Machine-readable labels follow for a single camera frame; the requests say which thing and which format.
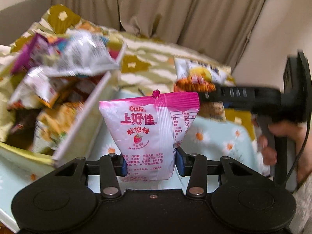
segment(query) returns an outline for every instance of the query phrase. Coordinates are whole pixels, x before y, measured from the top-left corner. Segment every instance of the screw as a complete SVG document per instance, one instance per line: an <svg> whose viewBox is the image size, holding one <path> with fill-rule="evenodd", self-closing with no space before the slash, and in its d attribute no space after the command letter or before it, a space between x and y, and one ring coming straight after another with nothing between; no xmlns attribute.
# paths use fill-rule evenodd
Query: screw
<svg viewBox="0 0 312 234"><path fill-rule="evenodd" d="M204 193L205 190L201 187L191 187L188 191L193 195L200 195Z"/></svg>
<svg viewBox="0 0 312 234"><path fill-rule="evenodd" d="M118 188L116 187L107 187L103 189L103 193L105 193L106 195L114 195L118 193Z"/></svg>

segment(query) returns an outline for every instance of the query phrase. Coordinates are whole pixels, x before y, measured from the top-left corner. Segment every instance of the beige curtain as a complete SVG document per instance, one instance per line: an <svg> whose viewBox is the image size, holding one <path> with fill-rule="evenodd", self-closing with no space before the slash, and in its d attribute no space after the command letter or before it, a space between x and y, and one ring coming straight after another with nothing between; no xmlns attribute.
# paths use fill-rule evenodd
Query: beige curtain
<svg viewBox="0 0 312 234"><path fill-rule="evenodd" d="M177 43L234 67L264 0L52 0L95 24Z"/></svg>

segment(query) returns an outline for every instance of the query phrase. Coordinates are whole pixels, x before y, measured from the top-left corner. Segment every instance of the strawberry illustration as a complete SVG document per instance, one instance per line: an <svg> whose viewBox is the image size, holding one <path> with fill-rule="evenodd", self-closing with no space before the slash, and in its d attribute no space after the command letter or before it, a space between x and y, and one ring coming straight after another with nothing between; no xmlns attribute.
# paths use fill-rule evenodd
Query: strawberry illustration
<svg viewBox="0 0 312 234"><path fill-rule="evenodd" d="M139 134L135 135L133 141L135 142L135 144L139 144L142 141L142 136L140 136Z"/></svg>

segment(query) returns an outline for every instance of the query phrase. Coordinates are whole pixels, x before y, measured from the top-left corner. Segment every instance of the pink and white candy bag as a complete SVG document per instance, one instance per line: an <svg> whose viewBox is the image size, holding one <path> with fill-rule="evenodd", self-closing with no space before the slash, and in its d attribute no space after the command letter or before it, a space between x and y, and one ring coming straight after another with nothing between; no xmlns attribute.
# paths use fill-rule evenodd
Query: pink and white candy bag
<svg viewBox="0 0 312 234"><path fill-rule="evenodd" d="M122 181L165 180L172 176L175 148L198 113L199 98L196 92L154 91L100 102L99 110L127 162Z"/></svg>

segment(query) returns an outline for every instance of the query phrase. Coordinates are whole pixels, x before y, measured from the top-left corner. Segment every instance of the sleeve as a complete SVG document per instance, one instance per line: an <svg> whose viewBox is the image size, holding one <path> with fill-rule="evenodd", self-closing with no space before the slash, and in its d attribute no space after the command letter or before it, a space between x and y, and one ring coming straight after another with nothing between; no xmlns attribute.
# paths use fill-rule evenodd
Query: sleeve
<svg viewBox="0 0 312 234"><path fill-rule="evenodd" d="M312 233L312 174L294 193L297 203L296 214L289 226L294 234Z"/></svg>

